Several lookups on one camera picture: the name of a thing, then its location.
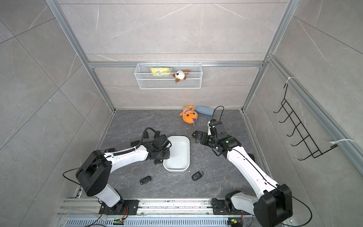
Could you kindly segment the white storage box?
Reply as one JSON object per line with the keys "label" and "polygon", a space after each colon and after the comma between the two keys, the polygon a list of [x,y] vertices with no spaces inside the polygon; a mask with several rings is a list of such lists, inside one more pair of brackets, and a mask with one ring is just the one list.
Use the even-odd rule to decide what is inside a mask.
{"label": "white storage box", "polygon": [[170,158],[163,160],[168,172],[185,172],[190,166],[190,140],[186,136],[170,136]]}

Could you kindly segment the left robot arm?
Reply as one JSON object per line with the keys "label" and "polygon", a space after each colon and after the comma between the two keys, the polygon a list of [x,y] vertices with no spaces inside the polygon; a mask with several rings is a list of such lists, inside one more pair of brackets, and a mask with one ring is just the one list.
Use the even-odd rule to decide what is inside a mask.
{"label": "left robot arm", "polygon": [[141,139],[133,141],[130,148],[118,151],[109,148],[105,152],[95,150],[80,167],[67,170],[62,176],[81,186],[87,196],[101,200],[106,209],[123,210],[124,199],[108,183],[110,174],[136,162],[169,159],[172,146],[165,134],[147,127]]}

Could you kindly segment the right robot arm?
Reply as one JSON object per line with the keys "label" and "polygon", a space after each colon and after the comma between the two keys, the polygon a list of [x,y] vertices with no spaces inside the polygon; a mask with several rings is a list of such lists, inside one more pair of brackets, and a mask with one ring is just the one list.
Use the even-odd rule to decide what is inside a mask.
{"label": "right robot arm", "polygon": [[278,184],[266,174],[248,154],[242,144],[229,135],[221,120],[212,118],[208,131],[192,134],[196,143],[210,147],[216,156],[230,161],[245,177],[255,192],[250,196],[241,191],[233,191],[225,196],[224,209],[229,214],[245,211],[256,218],[263,227],[275,227],[293,216],[291,189],[286,184]]}

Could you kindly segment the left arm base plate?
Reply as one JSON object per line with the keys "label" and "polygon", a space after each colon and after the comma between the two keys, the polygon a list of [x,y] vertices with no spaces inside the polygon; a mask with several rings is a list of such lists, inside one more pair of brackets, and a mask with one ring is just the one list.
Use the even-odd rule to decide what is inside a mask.
{"label": "left arm base plate", "polygon": [[99,214],[136,215],[139,203],[139,200],[121,200],[113,207],[108,207],[105,202],[102,202]]}

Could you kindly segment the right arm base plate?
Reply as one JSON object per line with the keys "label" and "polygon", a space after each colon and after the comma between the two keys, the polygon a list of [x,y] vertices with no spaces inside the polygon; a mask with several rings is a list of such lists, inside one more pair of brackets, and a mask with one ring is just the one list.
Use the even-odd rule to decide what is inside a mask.
{"label": "right arm base plate", "polygon": [[250,215],[250,213],[242,210],[237,210],[230,200],[219,200],[216,198],[210,201],[214,215]]}

